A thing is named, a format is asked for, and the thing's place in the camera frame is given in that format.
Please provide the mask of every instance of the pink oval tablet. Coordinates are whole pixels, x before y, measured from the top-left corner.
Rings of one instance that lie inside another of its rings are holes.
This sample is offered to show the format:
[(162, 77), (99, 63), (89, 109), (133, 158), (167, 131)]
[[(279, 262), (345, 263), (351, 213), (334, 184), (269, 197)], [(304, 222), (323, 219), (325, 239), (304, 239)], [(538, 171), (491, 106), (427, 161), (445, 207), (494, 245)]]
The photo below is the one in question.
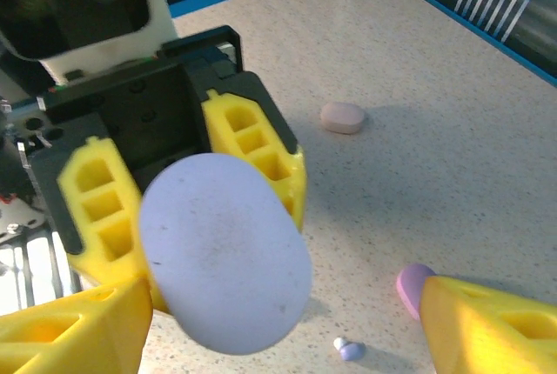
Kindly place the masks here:
[(351, 135), (362, 129), (366, 112), (356, 104), (329, 102), (321, 109), (321, 124), (334, 133)]

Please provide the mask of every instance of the speckled countertop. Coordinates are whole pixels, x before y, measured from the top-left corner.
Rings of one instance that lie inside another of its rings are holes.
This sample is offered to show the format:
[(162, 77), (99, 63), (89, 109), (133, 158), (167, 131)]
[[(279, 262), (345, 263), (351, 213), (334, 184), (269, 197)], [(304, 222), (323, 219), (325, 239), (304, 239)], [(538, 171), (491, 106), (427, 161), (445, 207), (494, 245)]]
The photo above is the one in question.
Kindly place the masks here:
[[(155, 316), (141, 373), (433, 373), (394, 288), (405, 265), (557, 302), (557, 90), (422, 0), (231, 0), (177, 19), (228, 23), (305, 147), (314, 288), (282, 343), (227, 357)], [(357, 136), (320, 108), (361, 105)], [(344, 363), (346, 335), (366, 358)]]

